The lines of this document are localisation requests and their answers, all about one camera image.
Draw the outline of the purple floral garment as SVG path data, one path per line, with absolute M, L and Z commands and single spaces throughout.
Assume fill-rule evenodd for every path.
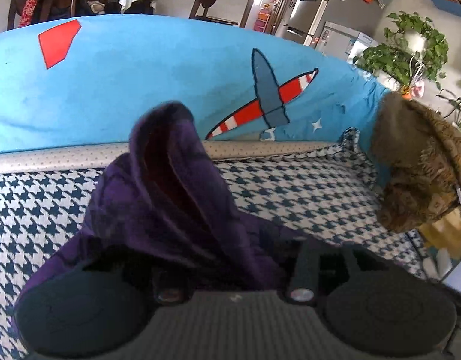
M 104 350 L 145 328 L 159 291 L 282 289 L 297 239 L 237 208 L 191 112 L 169 102 L 134 126 L 80 230 L 24 286 L 14 323 L 37 350 Z

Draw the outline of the houndstooth sofa seat cover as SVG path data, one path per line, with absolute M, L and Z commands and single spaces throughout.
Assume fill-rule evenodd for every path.
M 242 211 L 333 245 L 355 243 L 418 278 L 429 262 L 416 231 L 377 221 L 375 169 L 348 131 L 327 142 L 219 141 L 205 149 Z M 102 171 L 128 149 L 102 144 L 0 154 L 0 359 L 26 354 L 11 325 L 28 278 L 80 228 Z

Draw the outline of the wooden block under phone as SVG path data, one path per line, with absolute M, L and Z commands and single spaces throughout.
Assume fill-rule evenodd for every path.
M 461 259 L 461 211 L 456 209 L 434 223 L 418 228 L 428 246 L 446 249 L 453 259 Z

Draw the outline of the brown fur blanket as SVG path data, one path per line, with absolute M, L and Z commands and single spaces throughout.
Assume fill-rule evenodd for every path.
M 377 214 L 387 230 L 405 233 L 461 210 L 461 131 L 436 111 L 386 94 L 370 152 L 390 171 Z

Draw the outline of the green potted plant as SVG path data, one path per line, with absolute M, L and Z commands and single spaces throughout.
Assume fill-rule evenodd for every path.
M 435 28 L 432 19 L 417 12 L 401 10 L 388 14 L 387 18 L 395 29 L 386 27 L 384 42 L 354 57 L 354 65 L 370 73 L 384 72 L 404 89 L 421 79 L 435 83 L 440 89 L 450 49 L 445 35 Z

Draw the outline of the silver refrigerator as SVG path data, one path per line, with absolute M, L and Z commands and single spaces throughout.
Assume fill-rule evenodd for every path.
M 375 33 L 392 0 L 291 0 L 276 36 L 314 47 L 327 22 L 367 35 Z

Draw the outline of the blue printed sofa back cover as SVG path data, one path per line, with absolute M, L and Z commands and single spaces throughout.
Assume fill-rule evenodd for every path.
M 177 101 L 201 139 L 262 133 L 370 152 L 387 94 L 371 74 L 253 31 L 169 16 L 87 16 L 0 33 L 0 154 L 126 141 Z

